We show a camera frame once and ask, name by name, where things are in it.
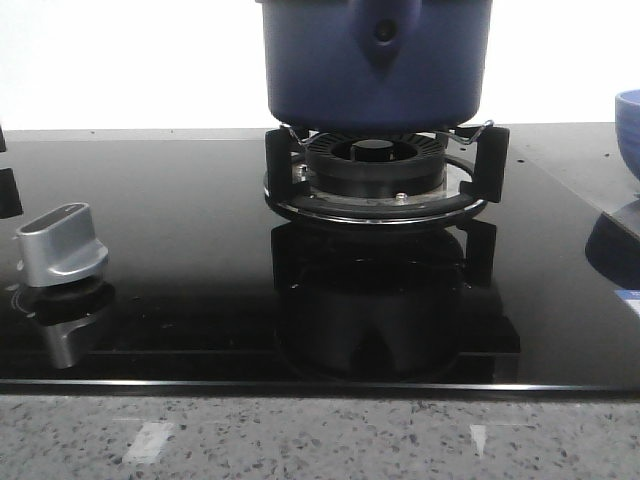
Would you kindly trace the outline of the blue sticker on stove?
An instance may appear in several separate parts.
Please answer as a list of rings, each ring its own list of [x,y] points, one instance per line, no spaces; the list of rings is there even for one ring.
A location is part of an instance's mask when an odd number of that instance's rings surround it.
[[[616,294],[623,302],[625,302],[629,306],[629,308],[637,316],[640,316],[640,291],[639,290],[620,289],[616,291]]]

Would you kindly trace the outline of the light blue ceramic bowl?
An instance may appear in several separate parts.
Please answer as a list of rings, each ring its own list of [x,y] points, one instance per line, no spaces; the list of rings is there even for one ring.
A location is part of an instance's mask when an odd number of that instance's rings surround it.
[[[640,91],[620,92],[615,96],[615,131],[621,157],[636,179],[640,177]]]

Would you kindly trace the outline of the black left burner grate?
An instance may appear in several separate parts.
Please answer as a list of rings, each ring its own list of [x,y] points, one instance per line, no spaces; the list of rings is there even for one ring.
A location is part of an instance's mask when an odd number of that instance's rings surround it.
[[[22,214],[23,207],[14,172],[9,167],[2,167],[0,171],[0,217],[8,219]]]

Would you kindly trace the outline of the silver stove control knob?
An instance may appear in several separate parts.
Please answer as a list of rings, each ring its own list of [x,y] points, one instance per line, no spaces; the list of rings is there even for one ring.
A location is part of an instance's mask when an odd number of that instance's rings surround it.
[[[16,230],[23,282],[51,287],[100,274],[108,248],[97,238],[90,205],[63,204]]]

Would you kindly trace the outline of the black glass gas stove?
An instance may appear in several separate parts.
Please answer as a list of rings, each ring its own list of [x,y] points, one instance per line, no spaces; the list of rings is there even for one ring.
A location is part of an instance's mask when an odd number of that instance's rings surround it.
[[[427,231],[319,229],[266,205],[264,135],[10,132],[6,394],[639,396],[638,183],[610,124],[511,127],[502,201]],[[23,282],[16,230],[90,205],[108,262]]]

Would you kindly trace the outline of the dark blue cooking pot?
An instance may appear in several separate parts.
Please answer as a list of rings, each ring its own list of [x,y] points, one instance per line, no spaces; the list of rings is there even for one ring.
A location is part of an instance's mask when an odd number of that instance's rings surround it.
[[[268,107],[323,132],[416,133],[478,111],[489,1],[263,1]]]

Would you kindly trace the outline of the black pot support grate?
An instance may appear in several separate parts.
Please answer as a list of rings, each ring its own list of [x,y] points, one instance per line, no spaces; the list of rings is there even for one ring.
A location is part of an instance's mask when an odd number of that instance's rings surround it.
[[[442,184],[420,195],[392,198],[347,197],[324,192],[310,180],[305,152],[328,132],[282,126],[265,135],[264,195],[268,206],[292,221],[364,227],[413,226],[472,217],[502,197],[510,132],[486,122],[478,127],[418,134],[445,147]]]

